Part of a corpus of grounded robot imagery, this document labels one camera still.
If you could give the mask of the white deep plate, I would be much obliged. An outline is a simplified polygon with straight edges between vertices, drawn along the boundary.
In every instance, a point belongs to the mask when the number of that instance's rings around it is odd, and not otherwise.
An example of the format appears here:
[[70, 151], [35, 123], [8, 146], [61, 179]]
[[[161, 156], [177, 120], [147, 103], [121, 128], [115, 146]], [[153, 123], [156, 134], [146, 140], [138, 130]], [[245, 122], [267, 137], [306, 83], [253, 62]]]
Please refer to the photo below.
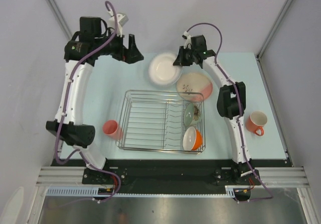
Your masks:
[[171, 52], [156, 55], [150, 62], [148, 76], [154, 85], [171, 86], [180, 78], [183, 68], [174, 65], [177, 56]]

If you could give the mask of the green ceramic bowl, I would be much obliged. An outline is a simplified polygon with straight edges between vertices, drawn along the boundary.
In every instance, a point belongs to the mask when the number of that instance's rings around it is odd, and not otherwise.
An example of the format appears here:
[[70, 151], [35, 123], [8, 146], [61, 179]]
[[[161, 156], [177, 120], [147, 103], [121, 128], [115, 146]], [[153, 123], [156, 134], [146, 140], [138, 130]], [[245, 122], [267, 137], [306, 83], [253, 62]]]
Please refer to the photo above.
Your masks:
[[191, 102], [187, 105], [184, 112], [184, 125], [186, 127], [196, 126], [202, 120], [202, 117], [203, 113], [200, 108]]

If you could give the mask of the orange and white bowl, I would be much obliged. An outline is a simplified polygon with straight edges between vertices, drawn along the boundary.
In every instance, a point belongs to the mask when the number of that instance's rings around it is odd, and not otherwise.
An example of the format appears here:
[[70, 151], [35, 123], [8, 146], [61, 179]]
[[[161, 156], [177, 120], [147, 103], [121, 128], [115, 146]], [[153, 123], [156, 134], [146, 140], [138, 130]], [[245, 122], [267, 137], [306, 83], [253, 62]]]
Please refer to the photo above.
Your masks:
[[201, 133], [193, 126], [190, 126], [183, 137], [183, 149], [185, 151], [195, 151], [201, 147], [203, 137]]

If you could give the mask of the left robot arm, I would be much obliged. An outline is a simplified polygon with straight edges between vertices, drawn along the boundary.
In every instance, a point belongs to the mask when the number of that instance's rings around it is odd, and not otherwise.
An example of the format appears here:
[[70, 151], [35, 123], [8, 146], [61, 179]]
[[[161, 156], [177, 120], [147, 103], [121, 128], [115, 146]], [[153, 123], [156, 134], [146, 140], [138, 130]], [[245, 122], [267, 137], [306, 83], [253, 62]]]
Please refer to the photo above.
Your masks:
[[46, 122], [46, 130], [59, 141], [65, 142], [79, 152], [86, 165], [95, 169], [93, 177], [104, 184], [110, 180], [111, 172], [105, 168], [106, 158], [96, 144], [95, 127], [83, 123], [83, 105], [87, 84], [100, 56], [133, 64], [144, 59], [129, 35], [128, 46], [123, 45], [122, 28], [128, 21], [124, 13], [117, 13], [108, 21], [99, 17], [81, 17], [80, 30], [75, 32], [64, 48], [65, 81], [58, 111], [54, 120]]

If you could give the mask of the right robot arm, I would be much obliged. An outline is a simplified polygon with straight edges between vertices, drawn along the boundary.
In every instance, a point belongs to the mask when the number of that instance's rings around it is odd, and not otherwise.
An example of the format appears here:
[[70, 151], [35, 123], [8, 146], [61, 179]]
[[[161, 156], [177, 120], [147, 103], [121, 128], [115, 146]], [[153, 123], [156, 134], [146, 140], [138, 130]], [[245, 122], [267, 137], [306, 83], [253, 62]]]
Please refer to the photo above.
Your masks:
[[174, 66], [198, 64], [219, 87], [217, 110], [224, 118], [232, 145], [231, 178], [236, 184], [244, 184], [249, 178], [260, 180], [259, 172], [251, 164], [251, 156], [245, 140], [244, 111], [246, 87], [236, 82], [218, 62], [218, 52], [207, 49], [203, 35], [191, 36], [185, 32], [184, 45], [179, 48]]

